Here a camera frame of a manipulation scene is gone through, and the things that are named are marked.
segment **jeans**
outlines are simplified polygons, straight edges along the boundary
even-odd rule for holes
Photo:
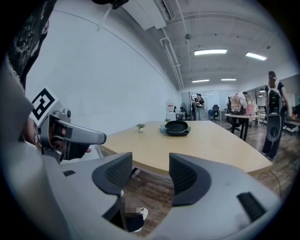
[[[196,108],[196,121],[201,121],[204,118],[204,111],[201,107]]]
[[[266,139],[264,141],[264,145],[262,148],[262,152],[264,154],[268,154],[268,157],[270,158],[274,158],[277,154],[278,148],[279,148],[279,143],[280,143],[280,138],[281,138],[281,134],[282,134],[282,129],[285,123],[285,112],[281,111],[281,129],[279,130],[279,137],[275,142],[271,142],[267,136]]]

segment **fluorescent light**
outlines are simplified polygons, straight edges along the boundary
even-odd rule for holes
[[[195,56],[204,54],[216,54],[216,53],[226,53],[227,49],[209,49],[209,50],[197,50],[195,51]]]
[[[251,57],[251,58],[256,58],[259,60],[263,60],[263,61],[265,61],[267,59],[266,57],[263,57],[263,56],[260,56],[260,55],[254,54],[254,53],[250,53],[250,52],[246,53],[246,56]]]
[[[234,78],[223,78],[221,81],[236,81]]]
[[[205,80],[196,80],[196,81],[192,81],[192,83],[198,83],[198,82],[208,82],[209,79],[205,79]]]

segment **black pan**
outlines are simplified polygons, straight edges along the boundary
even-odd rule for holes
[[[165,125],[166,133],[170,136],[186,136],[188,124],[184,121],[170,121]]]

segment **desk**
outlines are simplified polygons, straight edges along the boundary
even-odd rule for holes
[[[225,116],[227,117],[231,117],[231,118],[235,118],[234,120],[231,120],[231,132],[234,134],[234,129],[235,129],[235,122],[236,122],[236,118],[241,118],[242,119],[242,129],[240,131],[240,138],[243,137],[243,132],[244,132],[244,125],[246,125],[245,127],[245,133],[244,133],[244,137],[243,140],[246,141],[247,138],[247,132],[248,132],[248,125],[249,125],[249,119],[254,119],[254,118],[258,118],[258,115],[254,115],[254,116],[248,116],[248,115],[232,115],[230,113],[225,114]]]
[[[300,122],[297,122],[297,121],[285,120],[285,123],[293,124],[293,125],[296,125],[296,126],[300,127]]]
[[[270,169],[272,163],[246,142],[211,121],[187,121],[191,132],[185,137],[171,137],[160,133],[165,122],[145,123],[145,131],[136,127],[107,136],[101,146],[106,153],[133,153],[136,167],[169,174],[169,153],[180,153],[215,162],[233,165],[256,174]]]
[[[227,112],[227,110],[219,110],[220,121],[222,121],[222,112]]]
[[[182,119],[184,120],[186,118],[186,113],[185,112],[177,112],[176,113],[176,119],[177,117],[182,116]]]

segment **black sleeve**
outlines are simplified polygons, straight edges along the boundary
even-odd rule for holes
[[[282,82],[278,83],[278,90],[281,92],[281,89],[284,87],[284,85],[282,84]]]
[[[55,2],[56,0],[43,0],[24,22],[7,50],[8,61],[19,80],[23,75],[32,51],[41,39],[43,29],[53,11]]]

